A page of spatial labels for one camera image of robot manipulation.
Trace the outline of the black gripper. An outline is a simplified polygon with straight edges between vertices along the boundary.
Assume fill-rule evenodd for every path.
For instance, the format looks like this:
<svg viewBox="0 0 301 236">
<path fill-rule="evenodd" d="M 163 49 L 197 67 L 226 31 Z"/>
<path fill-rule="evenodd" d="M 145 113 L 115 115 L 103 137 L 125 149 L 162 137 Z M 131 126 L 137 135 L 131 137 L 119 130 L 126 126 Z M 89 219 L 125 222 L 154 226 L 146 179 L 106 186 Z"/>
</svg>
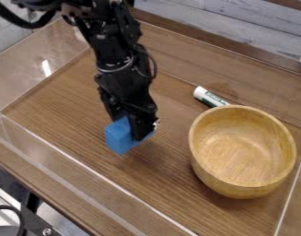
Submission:
<svg viewBox="0 0 301 236">
<path fill-rule="evenodd" d="M 102 101 L 114 121 L 129 115 L 133 138 L 142 141 L 155 130 L 158 106 L 151 97 L 151 82 L 158 64 L 143 45 L 134 50 L 134 62 L 123 70 L 95 77 Z"/>
</svg>

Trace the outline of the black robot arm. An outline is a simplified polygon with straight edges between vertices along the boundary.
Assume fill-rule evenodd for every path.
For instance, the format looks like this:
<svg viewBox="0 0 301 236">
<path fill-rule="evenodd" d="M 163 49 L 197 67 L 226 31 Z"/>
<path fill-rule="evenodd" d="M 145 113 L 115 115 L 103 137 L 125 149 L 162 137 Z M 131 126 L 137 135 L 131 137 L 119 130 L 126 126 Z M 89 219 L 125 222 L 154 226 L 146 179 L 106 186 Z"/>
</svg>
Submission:
<svg viewBox="0 0 301 236">
<path fill-rule="evenodd" d="M 105 108 L 113 120 L 129 118 L 133 139 L 154 131 L 158 106 L 151 82 L 158 67 L 139 39 L 143 35 L 125 0 L 11 0 L 39 12 L 58 12 L 82 32 L 95 53 L 95 77 Z"/>
</svg>

